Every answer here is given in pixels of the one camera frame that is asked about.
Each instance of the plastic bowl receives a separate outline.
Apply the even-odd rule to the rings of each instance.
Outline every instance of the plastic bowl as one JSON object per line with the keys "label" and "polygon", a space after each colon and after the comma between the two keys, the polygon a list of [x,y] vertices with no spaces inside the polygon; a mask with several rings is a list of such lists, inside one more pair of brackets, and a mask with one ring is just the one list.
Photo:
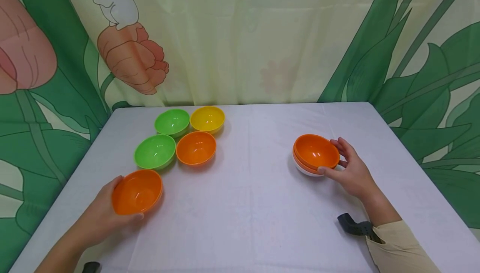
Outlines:
{"label": "plastic bowl", "polygon": [[211,159],[217,142],[212,134],[195,131],[184,136],[177,144],[177,158],[186,165],[198,166]]}
{"label": "plastic bowl", "polygon": [[195,130],[210,134],[218,132],[225,121],[222,109],[215,106],[204,106],[193,112],[190,123]]}
{"label": "plastic bowl", "polygon": [[151,169],[140,169],[123,178],[112,193],[113,209],[117,214],[146,212],[162,196],[162,178]]}
{"label": "plastic bowl", "polygon": [[163,134],[148,137],[138,145],[133,159],[142,169],[163,169],[175,155],[175,140]]}
{"label": "plastic bowl", "polygon": [[170,109],[158,116],[155,120],[155,130],[159,134],[171,137],[180,137],[187,133],[190,124],[190,115],[182,109]]}
{"label": "plastic bowl", "polygon": [[340,153],[330,141],[315,134],[304,134],[293,145],[295,155],[301,163],[317,170],[318,167],[335,168],[340,161]]}
{"label": "plastic bowl", "polygon": [[307,167],[303,163],[301,163],[300,160],[298,159],[298,157],[295,155],[294,151],[292,151],[292,157],[293,157],[293,160],[295,161],[295,166],[303,174],[308,175],[308,176],[312,176],[312,177],[323,176],[323,174],[319,174],[317,171],[314,171],[313,169],[310,169],[309,167]]}

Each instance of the white bowl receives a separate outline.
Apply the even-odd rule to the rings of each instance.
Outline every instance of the white bowl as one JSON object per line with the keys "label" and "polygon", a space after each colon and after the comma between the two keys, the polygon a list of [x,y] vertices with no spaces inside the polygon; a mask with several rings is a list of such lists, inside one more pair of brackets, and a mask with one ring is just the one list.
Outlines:
{"label": "white bowl", "polygon": [[306,171],[305,169],[303,169],[296,161],[295,161],[295,158],[293,157],[293,154],[292,154],[292,158],[293,158],[293,162],[295,163],[295,166],[297,167],[297,169],[302,172],[303,174],[307,175],[307,176],[310,176],[310,177],[323,177],[323,174],[313,174],[313,173],[310,173],[308,171]]}

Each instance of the curtain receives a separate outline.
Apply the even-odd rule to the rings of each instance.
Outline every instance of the curtain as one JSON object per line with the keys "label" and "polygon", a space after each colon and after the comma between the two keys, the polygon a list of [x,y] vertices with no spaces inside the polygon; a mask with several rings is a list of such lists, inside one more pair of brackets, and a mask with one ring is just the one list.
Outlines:
{"label": "curtain", "polygon": [[480,238],[478,5],[0,0],[0,272],[129,106],[368,101]]}

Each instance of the sleeve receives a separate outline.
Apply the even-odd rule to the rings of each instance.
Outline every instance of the sleeve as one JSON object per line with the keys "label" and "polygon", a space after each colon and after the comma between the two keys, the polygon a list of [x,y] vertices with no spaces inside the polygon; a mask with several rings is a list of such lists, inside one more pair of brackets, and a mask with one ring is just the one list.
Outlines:
{"label": "sleeve", "polygon": [[373,231],[383,243],[367,238],[367,246],[381,273],[440,272],[403,220],[374,227]]}

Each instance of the black object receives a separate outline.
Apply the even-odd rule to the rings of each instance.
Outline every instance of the black object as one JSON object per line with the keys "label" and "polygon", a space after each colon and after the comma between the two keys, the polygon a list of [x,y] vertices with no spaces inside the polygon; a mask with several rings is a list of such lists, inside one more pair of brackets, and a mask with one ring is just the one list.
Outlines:
{"label": "black object", "polygon": [[373,231],[372,223],[368,221],[357,223],[348,213],[339,215],[337,219],[342,226],[343,231],[346,233],[351,235],[366,235],[370,240],[382,244],[382,240]]}
{"label": "black object", "polygon": [[82,273],[98,273],[100,272],[100,263],[96,261],[89,261],[83,265]]}

